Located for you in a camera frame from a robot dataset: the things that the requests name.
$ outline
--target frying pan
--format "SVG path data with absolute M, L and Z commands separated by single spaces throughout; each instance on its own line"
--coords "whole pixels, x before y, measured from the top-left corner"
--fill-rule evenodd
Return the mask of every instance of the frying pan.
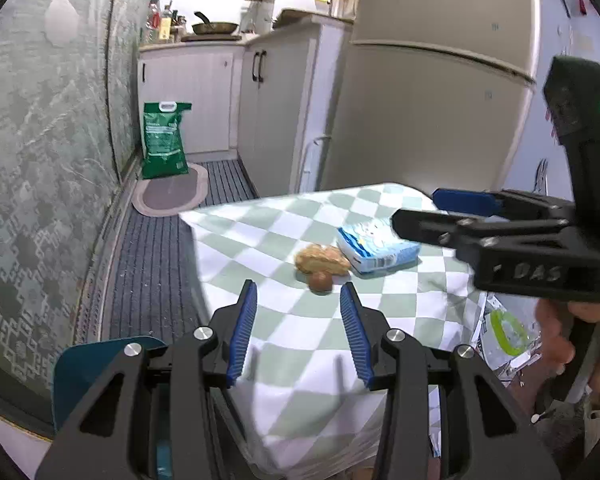
M 194 12 L 194 14 L 204 22 L 191 27 L 195 34 L 232 34 L 238 28 L 237 23 L 210 22 L 209 18 L 200 11 Z

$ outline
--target refrigerator door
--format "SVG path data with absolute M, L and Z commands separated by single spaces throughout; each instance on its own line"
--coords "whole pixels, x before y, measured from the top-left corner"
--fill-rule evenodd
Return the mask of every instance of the refrigerator door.
M 352 39 L 474 53 L 532 78 L 539 0 L 360 0 Z
M 479 63 L 352 46 L 320 187 L 499 189 L 530 98 L 524 80 Z

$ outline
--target checkered tablecloth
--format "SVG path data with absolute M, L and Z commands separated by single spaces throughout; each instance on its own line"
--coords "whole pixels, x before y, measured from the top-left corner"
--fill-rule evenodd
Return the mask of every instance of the checkered tablecloth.
M 194 231 L 202 319 L 235 303 L 245 279 L 258 285 L 245 370 L 229 393 L 248 454 L 264 472 L 323 479 L 378 449 L 385 393 L 366 391 L 356 378 L 338 307 L 347 280 L 363 305 L 426 346 L 450 350 L 474 338 L 484 295 L 472 289 L 468 266 L 452 250 L 423 246 L 416 265 L 336 278 L 327 295 L 312 293 L 295 269 L 294 255 L 309 243 L 334 244 L 341 225 L 387 218 L 398 208 L 436 210 L 414 189 L 381 184 L 180 215 Z M 435 440 L 437 392 L 429 397 Z

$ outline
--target table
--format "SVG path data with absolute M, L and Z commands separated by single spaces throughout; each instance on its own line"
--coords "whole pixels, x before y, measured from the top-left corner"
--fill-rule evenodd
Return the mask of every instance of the table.
M 385 392 L 357 379 L 338 292 L 351 280 L 364 306 L 426 346 L 475 343 L 486 295 L 473 289 L 454 251 L 423 245 L 417 264 L 335 278 L 327 295 L 308 290 L 293 264 L 309 243 L 334 244 L 343 224 L 387 218 L 398 208 L 436 210 L 398 184 L 267 198 L 181 213 L 194 232 L 203 311 L 235 303 L 245 279 L 258 285 L 258 313 L 245 369 L 229 390 L 242 425 L 243 451 L 268 474 L 323 479 L 375 455 Z M 439 439 L 437 390 L 430 431 Z

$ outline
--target green bag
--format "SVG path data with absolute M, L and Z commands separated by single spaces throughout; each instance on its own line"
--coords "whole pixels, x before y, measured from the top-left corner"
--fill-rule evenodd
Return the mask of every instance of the green bag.
M 191 103 L 144 103 L 143 178 L 189 173 L 180 138 L 184 110 L 191 110 Z

